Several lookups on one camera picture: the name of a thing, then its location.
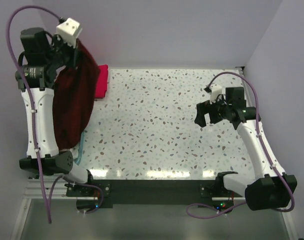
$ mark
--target pink sponge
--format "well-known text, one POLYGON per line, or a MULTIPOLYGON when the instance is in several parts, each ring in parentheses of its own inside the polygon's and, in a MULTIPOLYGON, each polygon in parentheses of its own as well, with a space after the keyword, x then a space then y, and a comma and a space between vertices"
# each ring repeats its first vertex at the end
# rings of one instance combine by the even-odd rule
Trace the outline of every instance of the pink sponge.
POLYGON ((105 94, 107 91, 108 66, 101 65, 98 67, 101 72, 100 72, 100 75, 99 75, 97 83, 96 83, 95 98, 102 99, 105 97, 105 94))

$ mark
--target red cloth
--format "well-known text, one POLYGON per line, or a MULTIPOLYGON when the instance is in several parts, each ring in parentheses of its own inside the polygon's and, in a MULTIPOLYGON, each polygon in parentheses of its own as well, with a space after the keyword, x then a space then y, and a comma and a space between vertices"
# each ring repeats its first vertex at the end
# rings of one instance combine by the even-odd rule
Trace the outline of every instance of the red cloth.
POLYGON ((92 114, 100 74, 95 60, 80 41, 78 50, 77 69, 64 68, 55 81, 53 119, 60 150, 70 149, 80 141, 92 114))
POLYGON ((98 81, 96 84, 96 91, 95 91, 95 98, 102 99, 105 97, 107 91, 107 80, 108 80, 108 66, 101 65, 100 68, 100 75, 98 77, 98 81))

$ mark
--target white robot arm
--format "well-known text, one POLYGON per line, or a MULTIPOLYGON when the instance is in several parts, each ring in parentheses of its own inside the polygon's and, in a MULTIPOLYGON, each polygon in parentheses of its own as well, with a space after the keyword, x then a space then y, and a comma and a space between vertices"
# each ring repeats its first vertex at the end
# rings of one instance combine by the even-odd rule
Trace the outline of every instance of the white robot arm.
POLYGON ((221 120, 229 120, 246 146, 255 174, 254 179, 248 179, 236 172, 219 173, 214 188, 231 190, 245 197, 247 205, 252 210, 286 207, 290 201, 290 196, 275 170, 281 174, 292 192, 297 185, 296 179, 293 175, 287 175, 277 161, 265 137, 260 119, 258 122, 259 133, 257 133, 256 109, 246 106, 244 88, 228 87, 223 89, 218 84, 212 84, 205 90, 211 94, 210 100, 197 105, 197 117, 194 122, 205 127, 205 114, 209 114, 211 124, 216 124, 221 120), (268 161, 258 134, 273 161, 273 165, 268 161))
MULTIPOLYGON (((59 152, 53 127, 56 70, 63 66, 76 66, 77 37, 81 30, 77 21, 71 18, 63 19, 56 27, 52 44, 47 40, 47 32, 40 27, 22 31, 21 41, 25 51, 20 56, 19 64, 23 68, 35 102, 36 136, 44 175, 64 174, 65 179, 71 182, 86 184, 92 179, 90 172, 74 163, 70 151, 59 152), (23 57, 26 58, 27 65, 22 65, 23 57)), ((20 167, 38 173, 30 97, 18 72, 16 79, 25 103, 29 137, 27 157, 20 160, 20 167)))

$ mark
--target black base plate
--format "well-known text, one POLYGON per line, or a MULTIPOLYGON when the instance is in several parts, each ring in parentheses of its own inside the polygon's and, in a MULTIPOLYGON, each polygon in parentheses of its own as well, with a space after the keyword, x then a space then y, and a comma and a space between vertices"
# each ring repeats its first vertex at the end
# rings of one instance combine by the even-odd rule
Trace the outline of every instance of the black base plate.
MULTIPOLYGON (((230 191, 212 192, 214 180, 93 180, 104 192, 101 208, 114 204, 189 205, 202 203, 213 206, 213 197, 229 197, 230 191)), ((93 197, 94 192, 69 188, 68 197, 93 197)), ((78 200, 81 205, 92 200, 78 200)))

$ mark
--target speckled white surface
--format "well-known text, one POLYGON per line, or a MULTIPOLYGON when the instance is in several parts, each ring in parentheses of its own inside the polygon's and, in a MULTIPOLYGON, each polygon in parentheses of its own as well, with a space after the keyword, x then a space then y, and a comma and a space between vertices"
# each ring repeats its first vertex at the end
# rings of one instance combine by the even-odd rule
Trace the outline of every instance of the speckled white surface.
MULTIPOLYGON (((230 170, 253 177, 229 122, 194 124, 196 104, 209 99, 203 88, 221 71, 111 69, 107 95, 95 101, 85 130, 80 166, 96 179, 200 180, 230 170)), ((216 83, 241 85, 229 75, 216 83)))

